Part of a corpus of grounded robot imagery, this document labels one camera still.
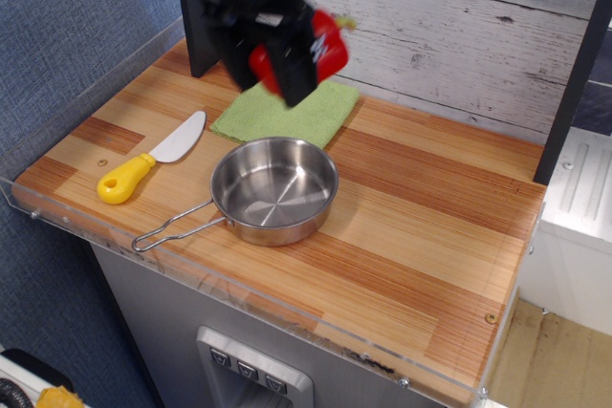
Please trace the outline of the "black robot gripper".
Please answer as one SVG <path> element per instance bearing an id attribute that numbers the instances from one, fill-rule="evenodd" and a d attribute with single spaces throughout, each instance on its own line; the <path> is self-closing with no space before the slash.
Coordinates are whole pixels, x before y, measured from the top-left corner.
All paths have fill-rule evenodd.
<path id="1" fill-rule="evenodd" d="M 314 9 L 305 0 L 199 0 L 202 24 L 242 91 L 258 81 L 250 66 L 256 46 L 265 43 L 282 98 L 296 107 L 317 88 Z"/>

